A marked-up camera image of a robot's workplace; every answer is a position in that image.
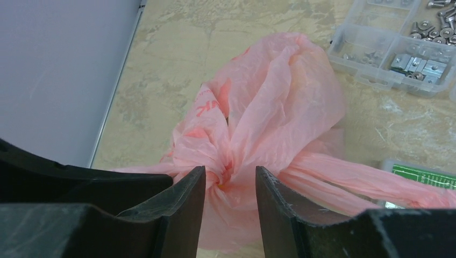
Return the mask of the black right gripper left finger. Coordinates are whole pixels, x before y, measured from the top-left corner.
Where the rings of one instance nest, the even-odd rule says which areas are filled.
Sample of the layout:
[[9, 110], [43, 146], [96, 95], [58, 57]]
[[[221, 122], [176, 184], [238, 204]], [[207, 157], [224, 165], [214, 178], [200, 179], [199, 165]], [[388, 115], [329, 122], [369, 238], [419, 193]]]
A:
[[206, 174], [192, 169], [172, 187], [117, 216], [158, 223], [149, 257], [195, 257], [202, 223]]

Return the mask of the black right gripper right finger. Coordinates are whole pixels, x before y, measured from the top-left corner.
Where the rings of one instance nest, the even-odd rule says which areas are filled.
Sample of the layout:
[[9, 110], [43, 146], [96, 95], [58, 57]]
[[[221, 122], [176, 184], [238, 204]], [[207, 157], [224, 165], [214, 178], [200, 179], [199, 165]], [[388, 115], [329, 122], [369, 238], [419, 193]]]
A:
[[256, 198], [266, 257], [377, 257], [369, 218], [330, 211], [256, 168]]

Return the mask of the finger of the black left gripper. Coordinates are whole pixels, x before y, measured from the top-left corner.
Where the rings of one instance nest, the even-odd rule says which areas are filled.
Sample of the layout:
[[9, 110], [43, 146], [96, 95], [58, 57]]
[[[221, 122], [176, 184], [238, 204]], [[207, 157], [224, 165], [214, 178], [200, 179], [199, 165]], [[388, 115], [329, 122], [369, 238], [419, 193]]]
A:
[[1, 203], [88, 203], [117, 215], [172, 184], [163, 174], [63, 165], [1, 140]]

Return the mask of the pink plastic bag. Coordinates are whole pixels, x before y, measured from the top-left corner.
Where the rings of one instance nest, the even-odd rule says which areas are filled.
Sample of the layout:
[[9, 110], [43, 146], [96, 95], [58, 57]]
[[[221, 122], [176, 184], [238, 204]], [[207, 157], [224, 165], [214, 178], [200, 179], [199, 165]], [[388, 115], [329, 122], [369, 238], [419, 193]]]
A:
[[385, 200], [455, 208], [455, 191], [341, 159], [345, 99], [325, 52], [300, 33], [262, 38], [204, 82], [158, 164], [124, 173], [175, 182], [205, 166], [199, 247], [234, 251], [259, 240], [255, 169], [263, 166], [323, 208], [346, 216]]

